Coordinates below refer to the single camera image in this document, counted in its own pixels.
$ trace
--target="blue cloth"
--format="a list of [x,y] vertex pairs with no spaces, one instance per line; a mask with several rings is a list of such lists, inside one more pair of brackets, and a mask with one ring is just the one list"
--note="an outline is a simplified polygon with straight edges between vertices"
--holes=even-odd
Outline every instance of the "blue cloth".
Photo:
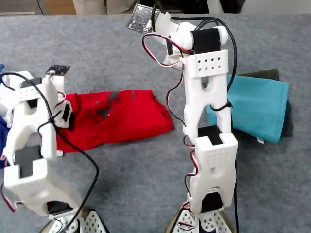
[[[3,68],[4,65],[0,64],[0,73],[2,72]],[[10,129],[6,127],[5,120],[2,117],[0,117],[0,152],[1,152],[0,154],[2,154],[3,148],[5,147],[6,138],[8,136],[9,130]],[[0,169],[2,169],[3,167],[4,167],[3,162],[0,161]]]
[[[270,79],[235,76],[228,99],[232,103],[233,128],[265,141],[281,138],[289,84]],[[207,107],[208,124],[216,115]]]

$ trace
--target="circuit board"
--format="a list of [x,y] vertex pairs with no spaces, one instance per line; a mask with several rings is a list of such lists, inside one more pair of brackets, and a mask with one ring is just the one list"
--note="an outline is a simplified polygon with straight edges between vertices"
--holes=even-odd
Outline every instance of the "circuit board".
[[[159,12],[159,9],[155,10],[155,21]],[[152,32],[151,15],[152,7],[136,4],[127,27],[141,33],[150,33]]]

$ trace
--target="cable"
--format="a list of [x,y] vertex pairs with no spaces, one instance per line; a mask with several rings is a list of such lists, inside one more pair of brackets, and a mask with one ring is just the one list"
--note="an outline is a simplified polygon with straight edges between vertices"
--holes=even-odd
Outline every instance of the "cable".
[[56,105],[55,105],[55,107],[54,108],[56,108],[58,105],[61,105],[63,102],[65,102],[65,100],[66,100],[66,94],[64,93],[64,92],[61,92],[61,91],[58,91],[57,92],[58,94],[62,94],[63,95],[63,100],[62,101],[60,101],[60,102],[58,102]]
[[57,232],[55,232],[55,233],[59,233],[59,232],[62,230],[62,228],[63,228],[63,223],[62,223],[61,220],[58,220],[58,219],[56,219],[56,218],[54,218],[54,220],[55,220],[55,221],[58,221],[58,222],[60,222],[60,224],[62,224],[61,227],[60,227],[60,229],[59,229]]
[[149,48],[147,47],[146,43],[145,43],[145,38],[146,37],[149,37],[149,36],[155,36],[155,37],[160,37],[160,38],[163,38],[165,39],[166,41],[169,41],[170,43],[172,43],[175,47],[177,47],[180,51],[181,54],[183,53],[186,53],[186,54],[191,54],[192,53],[192,50],[186,50],[182,47],[180,47],[178,44],[176,44],[174,41],[172,41],[170,38],[166,37],[166,36],[163,36],[163,35],[158,35],[158,34],[152,34],[152,33],[147,33],[145,34],[142,39],[141,39],[141,43],[142,43],[142,46],[143,48],[145,49],[146,53],[153,59],[155,60],[160,66],[162,67],[173,67],[175,66],[176,64],[178,64],[180,61],[178,62],[175,62],[173,64],[164,64],[164,63],[161,63],[157,60],[157,58],[152,54],[152,52],[149,50]]
[[[61,112],[62,112],[62,110],[59,110],[54,116],[53,116],[53,120],[59,115],[59,114],[61,114]],[[45,125],[47,125],[47,124],[50,124],[51,122],[48,120],[47,122],[45,122],[45,123],[43,123],[42,125],[39,125],[39,127],[38,127],[38,129],[37,129],[37,131],[38,131],[38,133],[40,134],[40,129],[41,129],[41,127],[43,127],[43,126],[45,126]]]
[[184,145],[187,146],[187,147],[189,147],[189,148],[195,148],[195,145],[190,145],[190,144],[187,144],[187,143],[186,143],[186,137],[187,137],[187,135],[185,135],[185,136],[184,136],[184,139],[183,139]]
[[[189,227],[189,228],[183,228],[183,227],[181,227],[179,225],[184,225],[184,226]],[[191,231],[194,228],[196,228],[197,226],[198,226],[198,220],[195,220],[195,224],[194,225],[191,225],[191,224],[188,224],[188,223],[185,223],[185,222],[178,222],[178,224],[177,224],[177,227],[179,229],[182,229],[183,231]]]
[[82,210],[83,206],[85,205],[88,197],[90,196],[94,186],[95,186],[95,183],[98,179],[98,176],[99,176],[99,168],[98,168],[98,165],[96,164],[96,162],[87,154],[85,153],[83,150],[81,150],[79,147],[75,146],[74,144],[72,144],[70,141],[68,141],[68,139],[60,133],[58,127],[55,125],[55,122],[54,122],[54,116],[52,115],[52,111],[49,107],[49,103],[47,101],[47,99],[45,98],[45,96],[42,94],[42,92],[38,89],[38,87],[29,79],[27,79],[25,76],[21,75],[21,74],[18,74],[18,73],[13,73],[13,72],[6,72],[6,73],[2,73],[0,74],[0,80],[2,80],[3,76],[4,75],[15,75],[15,76],[18,76],[18,77],[21,77],[22,79],[24,79],[26,82],[28,82],[30,85],[32,85],[34,87],[34,89],[39,93],[39,95],[42,97],[43,101],[45,102],[45,105],[47,107],[47,111],[48,111],[48,114],[49,114],[49,117],[50,119],[48,120],[48,122],[46,122],[46,124],[48,123],[51,123],[54,128],[55,128],[55,131],[56,133],[68,144],[70,145],[73,149],[79,151],[81,154],[83,154],[95,167],[96,169],[96,174],[94,176],[94,179],[93,179],[93,182],[90,186],[90,188],[88,189],[87,191],[87,194],[85,195],[80,207],[78,208],[77,212],[75,213],[75,215],[73,216],[73,218],[71,219],[71,221],[68,223],[68,225],[60,232],[60,233],[64,233],[68,228],[69,226],[74,222],[74,220],[77,218],[77,216],[79,215],[80,211]]
[[181,68],[181,75],[180,75],[180,79],[179,79],[178,84],[177,84],[175,87],[173,87],[172,89],[170,89],[170,90],[167,92],[167,94],[166,94],[166,106],[167,106],[169,112],[170,112],[177,120],[180,120],[180,121],[184,124],[184,126],[186,126],[185,121],[184,121],[183,119],[179,118],[178,116],[176,116],[176,115],[173,113],[173,111],[172,111],[171,108],[170,108],[170,104],[169,104],[171,93],[172,93],[174,90],[176,90],[177,88],[180,87],[180,85],[181,85],[182,82],[183,82],[183,77],[184,77],[184,65],[182,65],[182,68]]
[[199,172],[199,166],[198,166],[198,163],[196,162],[196,159],[194,157],[194,150],[190,152],[190,158],[194,164],[194,167],[195,167],[195,173],[188,173],[187,175],[185,175],[185,178],[184,178],[184,182],[185,182],[185,186],[186,186],[186,189],[187,189],[187,192],[189,193],[189,196],[191,197],[191,192],[188,188],[188,185],[187,185],[187,177],[188,176],[196,176]]
[[44,15],[43,10],[42,10],[42,8],[41,8],[41,6],[40,6],[39,0],[37,0],[37,4],[38,4],[38,7],[39,7],[39,9],[40,9],[42,15]]
[[[237,162],[234,163],[235,171],[238,174],[238,165]],[[235,180],[234,186],[234,217],[235,217],[235,228],[236,233],[239,233],[239,217],[238,217],[238,198],[237,198],[237,178]]]
[[164,9],[162,7],[162,4],[159,0],[155,0],[154,6],[152,7],[152,12],[151,12],[151,27],[152,30],[155,32],[156,31],[156,7],[160,7],[160,10],[164,12]]
[[4,188],[4,182],[2,183],[1,188],[0,188],[1,196],[4,200],[4,202],[6,203],[6,205],[9,207],[9,209],[12,212],[15,212],[17,210],[17,205],[23,205],[23,202],[15,201],[14,204],[12,204],[11,201],[9,200],[9,198],[4,194],[3,188]]

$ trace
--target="black cable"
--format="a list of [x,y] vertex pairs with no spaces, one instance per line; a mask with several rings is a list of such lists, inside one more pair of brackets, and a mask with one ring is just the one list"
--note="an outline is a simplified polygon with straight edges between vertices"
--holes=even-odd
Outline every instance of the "black cable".
[[199,23],[199,25],[194,29],[196,30],[200,30],[202,29],[205,25],[207,25],[208,23],[215,23],[217,26],[219,26],[218,21],[213,20],[213,19],[207,19],[207,20],[203,20],[201,23]]
[[95,169],[96,169],[96,174],[95,174],[94,180],[93,180],[93,182],[92,182],[90,188],[88,189],[87,194],[85,195],[85,197],[84,197],[84,199],[83,199],[83,201],[82,201],[80,207],[78,208],[77,212],[75,213],[75,215],[73,216],[73,218],[71,219],[71,221],[68,223],[68,225],[60,232],[60,233],[64,233],[64,232],[69,228],[69,226],[74,222],[74,220],[77,218],[77,216],[79,215],[79,213],[80,213],[80,211],[82,210],[83,206],[85,205],[85,203],[86,203],[88,197],[90,196],[90,194],[91,194],[91,192],[92,192],[92,190],[93,190],[93,188],[94,188],[94,186],[95,186],[95,183],[96,183],[96,181],[97,181],[97,179],[98,179],[98,176],[99,176],[99,168],[98,168],[98,165],[96,164],[96,162],[95,162],[87,153],[85,153],[85,152],[84,152],[83,150],[81,150],[79,147],[77,147],[77,146],[75,146],[74,144],[72,144],[70,141],[68,141],[68,139],[67,139],[63,134],[60,133],[58,127],[55,125],[55,122],[54,122],[54,117],[55,117],[55,116],[52,115],[52,111],[51,111],[51,109],[50,109],[50,107],[49,107],[49,103],[48,103],[47,99],[46,99],[45,96],[42,94],[42,92],[39,90],[39,88],[38,88],[31,80],[27,79],[25,76],[23,76],[23,75],[21,75],[21,74],[13,73],[13,72],[6,72],[6,73],[0,74],[0,80],[2,80],[2,78],[3,78],[4,75],[15,75],[15,76],[21,77],[21,78],[24,79],[26,82],[28,82],[31,86],[34,87],[34,89],[39,93],[39,95],[42,97],[43,101],[45,102],[45,105],[46,105],[46,107],[47,107],[47,110],[48,110],[48,113],[49,113],[49,117],[50,117],[50,119],[49,119],[46,123],[40,125],[39,127],[42,127],[42,126],[45,125],[45,124],[51,123],[51,124],[54,126],[56,133],[57,133],[68,145],[70,145],[73,149],[75,149],[75,150],[77,150],[78,152],[80,152],[81,154],[83,154],[83,155],[94,165],[94,167],[95,167]]
[[58,222],[60,222],[60,224],[62,224],[62,226],[60,227],[60,229],[59,229],[57,232],[55,232],[55,233],[59,233],[60,230],[62,230],[62,228],[63,228],[63,223],[62,223],[62,221],[60,221],[60,220],[58,220],[58,219],[56,219],[56,218],[54,218],[54,220],[55,220],[55,221],[58,221]]
[[[234,163],[235,166],[235,171],[238,175],[238,165],[237,161]],[[237,180],[235,180],[235,186],[234,186],[234,217],[235,217],[235,228],[236,228],[236,233],[239,233],[239,217],[238,217],[238,198],[237,198]]]
[[37,0],[37,3],[38,3],[38,7],[39,7],[39,9],[40,9],[42,15],[44,15],[43,10],[42,10],[42,8],[41,8],[41,6],[40,6],[39,0]]
[[152,12],[151,12],[151,27],[152,27],[152,30],[154,32],[156,31],[156,20],[155,20],[155,17],[156,17],[156,7],[157,6],[160,8],[160,10],[162,12],[165,12],[165,10],[162,7],[161,2],[159,0],[155,0],[154,6],[152,7]]
[[154,6],[153,6],[152,12],[151,12],[151,27],[152,27],[152,30],[154,32],[156,31],[155,15],[156,15],[156,1],[154,3]]
[[3,81],[2,79],[1,79],[1,83],[2,83],[3,86],[5,86],[6,88],[9,88],[10,90],[15,91],[14,88],[11,88],[11,87],[7,86],[7,85],[4,83],[4,81]]

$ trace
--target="red and white wire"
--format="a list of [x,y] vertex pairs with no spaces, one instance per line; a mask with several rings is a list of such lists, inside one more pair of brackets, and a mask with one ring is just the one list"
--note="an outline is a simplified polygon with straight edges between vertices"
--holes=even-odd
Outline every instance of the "red and white wire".
[[11,203],[11,201],[8,199],[8,197],[4,194],[4,191],[3,191],[3,186],[4,186],[4,183],[2,183],[1,185],[1,188],[0,188],[0,192],[1,192],[1,196],[4,200],[4,202],[7,204],[7,206],[9,207],[9,209],[12,211],[12,212],[15,212],[17,210],[17,206],[18,205],[23,205],[23,202],[21,201],[15,201],[14,204]]
[[160,37],[160,38],[163,38],[165,39],[166,41],[169,41],[170,43],[172,43],[172,45],[174,45],[175,47],[177,47],[181,54],[182,53],[187,53],[187,54],[190,54],[192,53],[192,50],[186,50],[184,49],[183,47],[179,46],[178,44],[176,44],[174,41],[172,41],[169,37],[166,37],[166,36],[163,36],[163,35],[158,35],[158,34],[153,34],[153,33],[147,33],[145,34],[142,39],[141,39],[141,43],[142,43],[142,46],[143,48],[145,49],[146,53],[153,59],[155,60],[160,66],[162,67],[173,67],[175,66],[176,64],[178,64],[180,61],[178,62],[175,62],[173,64],[164,64],[164,63],[161,63],[157,60],[157,58],[153,55],[153,53],[150,51],[150,49],[147,47],[146,43],[145,43],[145,38],[146,37],[149,37],[149,36],[154,36],[154,37]]
[[61,92],[61,91],[58,91],[57,93],[63,95],[63,100],[60,101],[60,102],[58,102],[58,103],[55,105],[54,108],[56,108],[58,105],[61,105],[61,104],[62,104],[63,102],[65,102],[65,100],[66,100],[66,94],[65,94],[65,93],[63,93],[63,92]]
[[187,147],[189,147],[189,148],[192,148],[192,149],[195,148],[195,145],[191,145],[191,144],[187,144],[187,143],[186,143],[186,137],[187,137],[187,135],[185,135],[185,136],[184,136],[184,139],[183,139],[184,145],[187,146]]
[[193,162],[193,164],[194,164],[195,172],[194,172],[194,173],[188,173],[188,174],[185,176],[185,178],[184,178],[184,182],[185,182],[185,186],[186,186],[187,192],[189,193],[189,195],[190,195],[190,197],[191,197],[191,192],[190,192],[190,190],[189,190],[189,188],[188,188],[188,185],[187,185],[187,177],[188,177],[188,176],[196,176],[196,175],[198,174],[198,172],[199,172],[199,166],[198,166],[198,163],[197,163],[197,161],[196,161],[196,159],[195,159],[195,157],[194,157],[194,150],[190,152],[190,158],[191,158],[191,160],[192,160],[192,162]]
[[0,161],[4,161],[4,167],[8,165],[8,160],[3,154],[0,156]]

